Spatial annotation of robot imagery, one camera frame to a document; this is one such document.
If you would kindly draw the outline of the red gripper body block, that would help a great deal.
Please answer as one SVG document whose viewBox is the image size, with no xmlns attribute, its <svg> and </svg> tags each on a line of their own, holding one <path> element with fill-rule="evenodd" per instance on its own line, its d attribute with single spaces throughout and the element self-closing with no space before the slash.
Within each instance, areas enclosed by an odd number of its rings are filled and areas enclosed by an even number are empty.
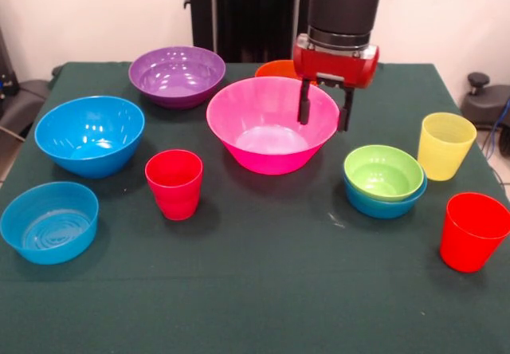
<svg viewBox="0 0 510 354">
<path fill-rule="evenodd" d="M 304 80 L 334 81 L 344 87 L 364 89 L 373 80 L 379 61 L 379 47 L 368 45 L 361 50 L 335 50 L 311 43 L 301 33 L 293 49 L 296 74 Z"/>
</svg>

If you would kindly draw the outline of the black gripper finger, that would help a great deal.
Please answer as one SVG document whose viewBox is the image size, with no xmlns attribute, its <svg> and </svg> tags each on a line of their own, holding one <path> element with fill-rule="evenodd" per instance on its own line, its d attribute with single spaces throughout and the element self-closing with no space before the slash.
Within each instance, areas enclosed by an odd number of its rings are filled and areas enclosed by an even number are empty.
<svg viewBox="0 0 510 354">
<path fill-rule="evenodd" d="M 309 119 L 310 100 L 308 99 L 308 90 L 310 81 L 303 79 L 300 87 L 300 99 L 298 108 L 298 121 L 302 125 L 306 125 Z"/>
<path fill-rule="evenodd" d="M 349 120 L 351 115 L 351 108 L 354 101 L 354 92 L 353 88 L 343 88 L 344 91 L 344 103 L 343 107 L 340 110 L 339 114 L 339 123 L 338 123 L 338 132 L 346 132 L 349 126 Z"/>
</svg>

